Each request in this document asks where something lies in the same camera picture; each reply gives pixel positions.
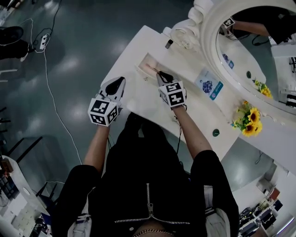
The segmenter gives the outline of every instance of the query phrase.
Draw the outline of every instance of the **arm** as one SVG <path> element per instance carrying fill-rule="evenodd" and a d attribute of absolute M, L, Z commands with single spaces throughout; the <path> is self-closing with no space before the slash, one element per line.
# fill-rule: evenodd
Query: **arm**
<path fill-rule="evenodd" d="M 187 147 L 192 158 L 194 159 L 197 154 L 203 150 L 212 150 L 208 140 L 196 126 L 192 118 L 190 118 L 185 108 L 183 106 L 177 106 L 172 109 L 182 127 Z"/>
<path fill-rule="evenodd" d="M 109 127 L 98 126 L 84 165 L 71 170 L 52 214 L 53 236 L 67 236 L 68 229 L 81 215 L 87 195 L 93 187 L 98 186 L 104 168 L 108 135 Z"/>
<path fill-rule="evenodd" d="M 96 134 L 92 139 L 92 142 L 84 159 L 84 164 L 94 166 L 98 170 L 100 175 L 102 175 L 104 169 L 106 145 L 109 131 L 109 127 L 104 127 L 100 125 L 98 126 Z"/>
<path fill-rule="evenodd" d="M 270 33 L 267 31 L 266 27 L 260 23 L 245 22 L 245 21 L 236 21 L 233 25 L 234 30 L 247 31 L 253 34 L 270 36 Z"/>

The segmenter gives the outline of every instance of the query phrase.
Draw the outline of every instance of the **white shoe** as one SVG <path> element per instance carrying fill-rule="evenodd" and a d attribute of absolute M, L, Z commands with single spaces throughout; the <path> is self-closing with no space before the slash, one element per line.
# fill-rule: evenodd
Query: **white shoe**
<path fill-rule="evenodd" d="M 27 54 L 25 56 L 23 56 L 22 58 L 20 58 L 21 62 L 23 62 L 26 59 L 26 57 L 28 56 L 28 54 L 29 54 L 29 46 L 30 45 L 28 44 L 28 52 L 27 52 Z"/>
<path fill-rule="evenodd" d="M 28 56 L 28 54 L 29 54 L 29 53 L 27 53 L 24 57 L 21 57 L 21 58 L 20 58 L 20 61 L 23 62 L 23 61 L 26 59 L 26 57 Z"/>

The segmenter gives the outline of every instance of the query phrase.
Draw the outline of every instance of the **wall outlet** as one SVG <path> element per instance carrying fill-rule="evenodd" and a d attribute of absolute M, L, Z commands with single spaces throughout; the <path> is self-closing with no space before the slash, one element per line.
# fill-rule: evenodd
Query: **wall outlet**
<path fill-rule="evenodd" d="M 41 40 L 41 44 L 40 44 L 40 49 L 41 50 L 45 49 L 46 42 L 47 42 L 47 37 L 48 37 L 48 35 L 43 35 L 42 36 L 42 40 Z"/>

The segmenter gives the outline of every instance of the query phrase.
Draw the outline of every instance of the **gray floor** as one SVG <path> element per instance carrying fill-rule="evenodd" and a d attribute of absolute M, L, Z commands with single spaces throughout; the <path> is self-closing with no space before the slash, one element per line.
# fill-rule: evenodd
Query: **gray floor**
<path fill-rule="evenodd" d="M 232 191 L 244 187 L 269 170 L 273 159 L 238 138 L 221 161 Z"/>
<path fill-rule="evenodd" d="M 267 42 L 260 46 L 254 46 L 252 44 L 252 40 L 255 37 L 256 35 L 251 34 L 249 37 L 240 41 L 260 65 L 260 68 L 266 77 L 266 85 L 270 89 L 274 100 L 278 101 L 278 75 L 276 65 L 271 53 L 271 44 Z M 255 39 L 254 43 L 266 42 L 267 40 L 268 37 L 260 36 Z"/>
<path fill-rule="evenodd" d="M 62 1 L 46 49 L 49 85 L 57 110 L 73 135 L 82 159 L 96 130 L 87 115 L 90 99 L 126 45 L 143 25 L 162 32 L 165 26 L 172 27 L 186 19 L 191 7 L 191 0 Z M 51 27 L 56 9 L 56 2 L 37 0 L 37 4 L 31 5 L 31 1 L 26 0 L 9 18 L 7 26 L 33 18 L 34 39 L 43 28 Z M 24 39 L 29 41 L 30 21 L 22 27 Z M 46 84 L 44 55 L 32 53 L 23 63 L 16 59 L 1 61 L 0 69 L 15 67 L 18 72 L 1 75 L 2 80 L 7 78 L 9 82 L 0 84 L 0 105 L 8 108 L 3 117 L 12 120 L 11 124 L 1 126 L 8 129 L 4 134 L 8 148 L 22 137 L 29 138 L 11 155 L 15 159 L 32 141 L 43 136 L 20 163 L 29 184 L 37 191 L 45 181 L 65 181 L 71 168 L 80 162 L 70 136 L 55 113 Z M 128 114 L 123 111 L 112 125 L 114 142 Z M 178 139 L 166 134 L 172 146 L 177 147 Z M 253 162 L 255 153 L 250 156 L 245 153 L 241 157 L 240 146 L 239 142 L 235 143 L 234 152 L 230 151 L 223 160 L 229 182 L 236 182 L 231 185 L 234 189 L 266 171 L 263 169 L 265 162 L 260 164 L 261 168 L 246 165 Z M 190 171 L 192 159 L 183 143 L 179 157 L 185 170 Z M 244 173 L 234 173 L 233 170 L 238 170 L 235 166 L 241 167 Z"/>

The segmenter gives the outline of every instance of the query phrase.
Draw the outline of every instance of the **zipper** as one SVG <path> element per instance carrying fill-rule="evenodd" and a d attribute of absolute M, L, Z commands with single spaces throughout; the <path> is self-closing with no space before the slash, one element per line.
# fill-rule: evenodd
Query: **zipper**
<path fill-rule="evenodd" d="M 147 190 L 147 208 L 148 208 L 149 217 L 147 217 L 147 218 L 139 218 L 139 219 L 117 220 L 117 221 L 115 221 L 115 223 L 144 221 L 144 220 L 149 220 L 150 218 L 153 218 L 154 220 L 157 220 L 157 221 L 160 221 L 160 222 L 166 223 L 166 224 L 190 225 L 189 222 L 166 221 L 166 220 L 160 220 L 160 219 L 156 218 L 153 215 L 153 203 L 150 203 L 150 184 L 149 183 L 146 184 L 146 190 Z"/>
<path fill-rule="evenodd" d="M 149 220 L 149 219 L 150 219 L 150 217 L 148 217 L 148 218 L 140 218 L 140 219 L 117 220 L 117 221 L 115 221 L 115 223 L 144 221 L 144 220 Z"/>

